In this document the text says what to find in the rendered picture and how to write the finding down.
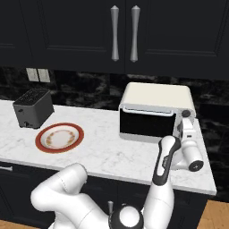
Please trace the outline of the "black base cupboard door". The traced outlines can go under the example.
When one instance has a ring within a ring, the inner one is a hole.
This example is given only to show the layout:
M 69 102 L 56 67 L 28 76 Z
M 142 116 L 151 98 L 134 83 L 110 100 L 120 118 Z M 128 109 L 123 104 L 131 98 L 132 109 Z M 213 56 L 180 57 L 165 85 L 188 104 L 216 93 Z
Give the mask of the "black base cupboard door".
M 118 185 L 115 180 L 89 176 L 87 182 L 82 186 L 81 192 L 88 194 L 106 214 L 109 214 L 109 201 L 113 201 L 114 207 L 116 207 Z

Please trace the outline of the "black wall cupboard door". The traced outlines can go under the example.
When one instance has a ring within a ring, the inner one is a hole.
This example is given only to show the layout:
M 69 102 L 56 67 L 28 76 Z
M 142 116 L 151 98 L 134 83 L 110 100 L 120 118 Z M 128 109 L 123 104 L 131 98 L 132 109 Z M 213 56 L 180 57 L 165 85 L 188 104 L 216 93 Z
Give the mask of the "black wall cupboard door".
M 119 8 L 119 60 L 110 9 Z M 0 0 L 0 66 L 123 73 L 125 0 Z
M 138 61 L 131 9 L 140 8 Z M 229 0 L 126 0 L 125 71 L 229 81 Z

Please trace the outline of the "white toaster oven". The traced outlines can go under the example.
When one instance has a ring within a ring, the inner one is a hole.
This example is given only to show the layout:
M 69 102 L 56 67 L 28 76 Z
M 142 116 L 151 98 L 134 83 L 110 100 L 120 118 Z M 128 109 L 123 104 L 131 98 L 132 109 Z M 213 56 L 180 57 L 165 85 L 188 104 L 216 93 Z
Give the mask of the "white toaster oven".
M 120 110 L 123 107 L 128 109 L 174 112 L 176 115 L 174 122 L 173 136 L 180 137 L 181 131 L 177 126 L 182 123 L 183 118 L 189 118 L 192 123 L 196 118 L 196 111 L 191 97 L 191 91 L 187 86 L 130 82 L 127 84 L 120 105 L 119 111 L 119 135 L 124 140 L 136 140 L 143 142 L 158 143 L 163 137 L 152 137 L 138 134 L 120 132 Z M 183 110 L 190 110 L 191 116 L 182 117 Z

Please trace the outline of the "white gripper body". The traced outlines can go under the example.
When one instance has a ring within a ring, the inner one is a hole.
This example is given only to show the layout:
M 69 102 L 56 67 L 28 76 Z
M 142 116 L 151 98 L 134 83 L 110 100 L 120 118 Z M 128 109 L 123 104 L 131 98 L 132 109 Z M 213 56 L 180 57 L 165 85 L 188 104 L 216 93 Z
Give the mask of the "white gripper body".
M 195 132 L 193 124 L 189 118 L 182 119 L 182 132 L 184 134 L 193 134 Z

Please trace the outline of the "black glass toaster oven door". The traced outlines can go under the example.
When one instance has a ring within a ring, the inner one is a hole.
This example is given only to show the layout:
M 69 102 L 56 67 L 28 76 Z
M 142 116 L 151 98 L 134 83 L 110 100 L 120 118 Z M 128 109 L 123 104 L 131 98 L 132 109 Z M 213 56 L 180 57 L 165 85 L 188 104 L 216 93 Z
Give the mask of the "black glass toaster oven door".
M 130 114 L 120 110 L 120 132 L 152 137 L 172 135 L 176 114 L 157 116 L 149 114 Z

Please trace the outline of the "black drawer front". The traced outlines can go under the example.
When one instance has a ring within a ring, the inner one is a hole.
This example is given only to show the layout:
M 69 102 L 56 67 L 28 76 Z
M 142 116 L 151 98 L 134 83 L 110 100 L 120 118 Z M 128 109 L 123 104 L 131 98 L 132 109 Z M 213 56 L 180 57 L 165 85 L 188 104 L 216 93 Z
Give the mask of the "black drawer front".
M 36 210 L 30 202 L 30 194 L 55 174 L 55 170 L 5 162 L 0 162 L 0 166 L 13 167 L 12 172 L 0 169 L 0 217 L 14 223 L 48 227 L 55 214 Z

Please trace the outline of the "red rimmed white plate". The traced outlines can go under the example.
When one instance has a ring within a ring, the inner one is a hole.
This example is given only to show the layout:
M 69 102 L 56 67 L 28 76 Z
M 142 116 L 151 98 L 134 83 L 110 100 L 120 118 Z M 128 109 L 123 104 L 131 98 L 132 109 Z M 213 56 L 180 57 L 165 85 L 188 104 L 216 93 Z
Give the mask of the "red rimmed white plate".
M 36 147 L 58 154 L 76 148 L 84 139 L 83 129 L 75 123 L 56 123 L 42 130 L 35 139 Z

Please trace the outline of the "black toaster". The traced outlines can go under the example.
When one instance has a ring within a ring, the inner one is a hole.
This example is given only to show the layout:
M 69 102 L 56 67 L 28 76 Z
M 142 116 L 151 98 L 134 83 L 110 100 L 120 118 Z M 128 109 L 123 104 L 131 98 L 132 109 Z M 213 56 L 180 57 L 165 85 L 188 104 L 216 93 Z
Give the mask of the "black toaster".
M 38 129 L 55 111 L 48 89 L 30 89 L 13 102 L 21 128 Z

